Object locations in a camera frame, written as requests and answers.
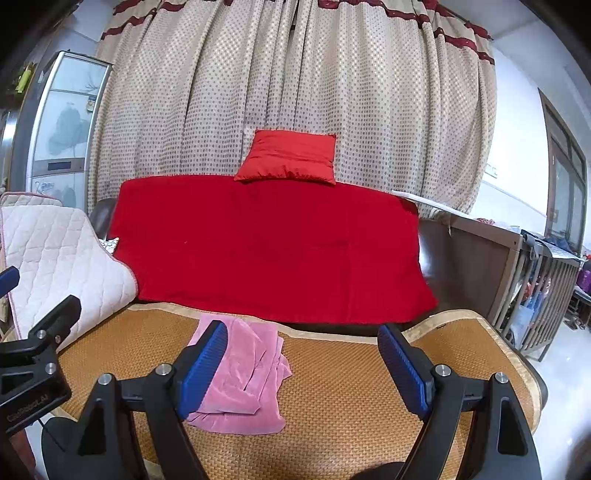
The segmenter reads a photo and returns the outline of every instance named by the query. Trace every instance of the red pillow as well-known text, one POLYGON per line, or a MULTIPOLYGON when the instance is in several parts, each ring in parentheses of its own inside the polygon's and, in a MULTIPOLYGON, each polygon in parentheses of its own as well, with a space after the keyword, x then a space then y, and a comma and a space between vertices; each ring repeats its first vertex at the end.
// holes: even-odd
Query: red pillow
POLYGON ((257 130, 234 180, 292 179, 335 185, 336 135, 257 130))

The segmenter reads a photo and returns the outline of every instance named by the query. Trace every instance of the beige curtain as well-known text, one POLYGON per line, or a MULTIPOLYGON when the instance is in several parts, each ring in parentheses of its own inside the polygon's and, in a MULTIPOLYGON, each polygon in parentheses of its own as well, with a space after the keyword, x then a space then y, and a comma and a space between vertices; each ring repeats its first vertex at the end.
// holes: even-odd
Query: beige curtain
POLYGON ((486 33, 435 0, 351 1, 121 3, 89 205, 134 177, 234 174, 256 128, 286 128, 336 133, 340 181, 469 210, 495 118, 486 33))

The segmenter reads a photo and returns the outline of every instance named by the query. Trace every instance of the yellow-green object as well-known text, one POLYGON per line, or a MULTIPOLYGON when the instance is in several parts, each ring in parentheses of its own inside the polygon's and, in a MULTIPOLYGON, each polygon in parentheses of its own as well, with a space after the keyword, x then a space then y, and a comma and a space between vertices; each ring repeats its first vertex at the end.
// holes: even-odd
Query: yellow-green object
POLYGON ((31 70, 30 67, 27 67, 27 69, 22 73, 21 79, 18 81, 18 84, 17 84, 17 92, 18 93, 22 93, 25 91, 25 87, 27 86, 27 83, 29 81, 29 78, 31 78, 32 73, 33 73, 33 71, 31 70))

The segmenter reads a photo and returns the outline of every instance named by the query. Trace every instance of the woven mat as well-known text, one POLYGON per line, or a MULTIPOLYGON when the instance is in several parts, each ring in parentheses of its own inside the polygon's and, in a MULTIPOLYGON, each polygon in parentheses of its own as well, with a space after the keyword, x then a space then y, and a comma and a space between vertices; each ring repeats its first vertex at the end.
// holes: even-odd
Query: woven mat
MULTIPOLYGON (((531 379, 515 368, 491 331, 466 317, 460 314, 453 321, 431 322, 431 328, 423 322, 409 330, 407 338, 435 364, 444 362, 460 375, 489 378, 496 371, 505 372, 534 427, 539 412, 531 379)), ((195 318, 160 309, 128 309, 114 315, 60 354, 73 392, 64 410, 78 418, 101 373, 133 378, 159 363, 173 362, 197 323, 195 318)), ((278 394, 287 421, 281 433, 222 435, 186 426, 209 477, 346 479, 370 466, 404 461, 421 422, 406 411, 375 339, 349 338, 351 342, 343 341, 347 337, 318 334, 316 338, 324 339, 293 338, 285 333, 289 331, 282 327, 280 333, 294 373, 278 394), (326 341, 332 337, 336 341, 326 341)), ((456 476, 471 416, 462 414, 442 479, 456 476)), ((144 458, 157 462, 145 414, 136 413, 135 421, 144 458)))

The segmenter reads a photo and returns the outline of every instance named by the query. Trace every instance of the brown leather sofa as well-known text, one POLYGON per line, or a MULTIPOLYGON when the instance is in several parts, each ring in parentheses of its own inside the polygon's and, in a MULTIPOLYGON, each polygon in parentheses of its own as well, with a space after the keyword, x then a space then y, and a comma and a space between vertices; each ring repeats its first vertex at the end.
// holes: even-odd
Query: brown leather sofa
MULTIPOLYGON (((90 222, 99 238, 105 239, 117 199, 97 203, 90 222)), ((419 262, 439 304, 431 312, 406 324, 409 328, 429 315, 453 309, 473 310, 484 318, 498 313, 506 296, 511 272, 520 248, 519 236, 475 220, 447 216, 440 220, 421 220, 419 224, 419 262)), ((342 335, 375 336, 376 326, 293 324, 299 330, 342 335)), ((544 380, 529 360, 507 342, 537 380, 542 406, 548 399, 544 380)))

